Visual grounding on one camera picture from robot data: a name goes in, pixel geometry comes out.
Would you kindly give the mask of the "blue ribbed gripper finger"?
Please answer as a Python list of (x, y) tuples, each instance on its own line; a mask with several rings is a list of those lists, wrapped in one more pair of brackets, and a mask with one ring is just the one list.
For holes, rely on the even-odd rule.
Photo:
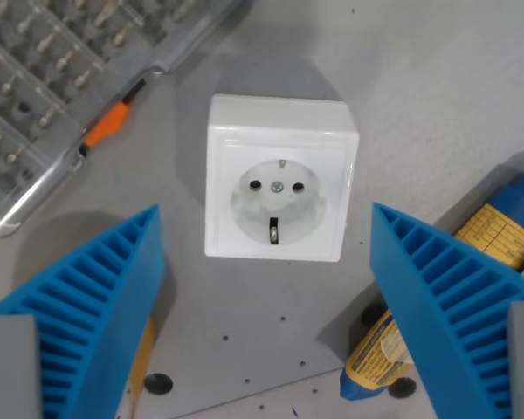
[(524, 277), (381, 203), (369, 264), (437, 417), (511, 417), (507, 315)]
[(37, 323), (46, 418), (113, 418), (162, 283), (153, 205), (71, 251), (0, 301)]

